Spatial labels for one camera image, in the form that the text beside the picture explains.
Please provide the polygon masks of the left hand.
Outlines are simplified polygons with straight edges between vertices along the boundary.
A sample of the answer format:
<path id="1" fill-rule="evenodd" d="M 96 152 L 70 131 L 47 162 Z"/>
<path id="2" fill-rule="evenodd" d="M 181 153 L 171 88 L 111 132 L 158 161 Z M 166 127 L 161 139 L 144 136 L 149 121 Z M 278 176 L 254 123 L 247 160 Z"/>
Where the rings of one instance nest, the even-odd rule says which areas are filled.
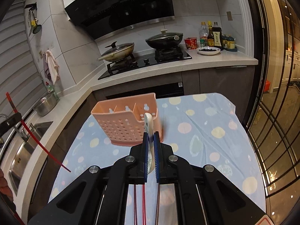
<path id="1" fill-rule="evenodd" d="M 8 182 L 4 177 L 4 173 L 2 169 L 0 169 L 0 188 L 1 188 L 1 194 L 7 196 L 12 206 L 15 208 L 13 193 L 10 187 L 8 186 Z"/>

